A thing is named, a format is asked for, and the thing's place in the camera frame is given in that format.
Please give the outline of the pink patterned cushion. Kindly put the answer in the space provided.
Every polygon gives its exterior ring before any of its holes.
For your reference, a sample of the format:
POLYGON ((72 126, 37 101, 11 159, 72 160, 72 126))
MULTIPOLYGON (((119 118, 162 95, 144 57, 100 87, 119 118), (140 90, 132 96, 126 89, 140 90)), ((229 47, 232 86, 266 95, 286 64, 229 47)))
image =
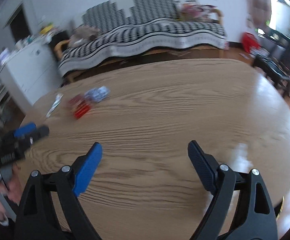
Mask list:
POLYGON ((211 13, 216 6, 195 2, 177 3, 176 9, 182 21, 212 22, 211 13))

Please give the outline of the black gold-rimmed trash bin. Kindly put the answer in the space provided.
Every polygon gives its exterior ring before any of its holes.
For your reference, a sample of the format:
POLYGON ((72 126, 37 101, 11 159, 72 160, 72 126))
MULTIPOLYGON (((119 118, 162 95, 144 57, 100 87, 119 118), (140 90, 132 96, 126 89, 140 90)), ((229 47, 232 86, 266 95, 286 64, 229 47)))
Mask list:
POLYGON ((282 196, 280 202, 274 207, 274 213, 275 213, 276 220, 278 220, 280 217, 280 214, 281 214, 283 207, 284 207, 284 202, 285 202, 285 198, 284 198, 284 196, 282 196))

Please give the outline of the white cabinet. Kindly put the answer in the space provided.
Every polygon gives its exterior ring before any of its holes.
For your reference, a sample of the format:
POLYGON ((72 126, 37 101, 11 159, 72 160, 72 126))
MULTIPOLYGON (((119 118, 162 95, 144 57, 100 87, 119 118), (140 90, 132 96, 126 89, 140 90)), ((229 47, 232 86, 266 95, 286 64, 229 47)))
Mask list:
POLYGON ((0 69, 0 81, 27 113, 38 99, 60 87, 62 77, 50 47, 37 38, 7 59, 0 69))

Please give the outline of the black white striped sofa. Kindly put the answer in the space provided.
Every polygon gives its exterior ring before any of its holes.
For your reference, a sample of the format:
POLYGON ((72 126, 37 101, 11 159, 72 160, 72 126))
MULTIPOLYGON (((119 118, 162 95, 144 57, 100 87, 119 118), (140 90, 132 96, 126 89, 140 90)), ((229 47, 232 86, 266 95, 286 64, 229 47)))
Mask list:
POLYGON ((182 50, 209 45, 226 49, 221 11, 214 9, 212 22, 182 21, 176 4, 187 2, 198 0, 110 0, 89 8, 76 18, 76 25, 96 27, 101 33, 63 53, 58 64, 61 77, 107 59, 136 56, 154 48, 182 50))

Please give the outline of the black wooden chair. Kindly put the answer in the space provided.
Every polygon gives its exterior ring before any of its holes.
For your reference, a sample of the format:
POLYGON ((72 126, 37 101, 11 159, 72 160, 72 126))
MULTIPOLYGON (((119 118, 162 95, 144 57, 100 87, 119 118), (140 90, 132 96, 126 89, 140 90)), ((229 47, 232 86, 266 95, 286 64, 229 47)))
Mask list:
POLYGON ((267 27, 261 36, 261 47, 265 54, 256 53, 253 68, 259 68, 270 78, 282 96, 290 96, 290 38, 283 33, 267 27))

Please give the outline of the red bag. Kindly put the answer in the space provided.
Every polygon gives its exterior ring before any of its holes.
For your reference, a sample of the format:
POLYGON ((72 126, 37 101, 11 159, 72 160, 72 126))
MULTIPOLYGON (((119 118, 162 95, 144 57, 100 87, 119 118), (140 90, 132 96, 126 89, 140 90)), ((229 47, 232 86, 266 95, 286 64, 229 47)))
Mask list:
POLYGON ((252 49, 259 49, 260 44, 252 33, 244 32, 241 38, 241 44, 247 53, 251 53, 252 49))

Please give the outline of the blue white wrapper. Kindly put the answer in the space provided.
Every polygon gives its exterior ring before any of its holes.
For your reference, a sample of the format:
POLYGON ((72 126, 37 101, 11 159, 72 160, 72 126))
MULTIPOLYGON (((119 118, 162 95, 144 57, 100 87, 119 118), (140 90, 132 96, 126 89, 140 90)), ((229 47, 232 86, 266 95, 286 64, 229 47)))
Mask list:
POLYGON ((109 94, 109 88, 102 86, 88 90, 87 92, 85 92, 84 97, 86 98, 86 100, 92 101, 94 103, 99 103, 106 99, 109 94))

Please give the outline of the brown plush toy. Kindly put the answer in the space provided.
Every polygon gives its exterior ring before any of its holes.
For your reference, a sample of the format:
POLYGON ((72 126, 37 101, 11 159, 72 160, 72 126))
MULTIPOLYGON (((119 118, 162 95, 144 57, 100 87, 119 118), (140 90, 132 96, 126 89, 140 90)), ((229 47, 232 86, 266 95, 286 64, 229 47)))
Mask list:
POLYGON ((81 25, 77 27, 70 37, 69 47, 76 48, 83 44, 89 43, 100 35, 101 31, 96 27, 81 25))

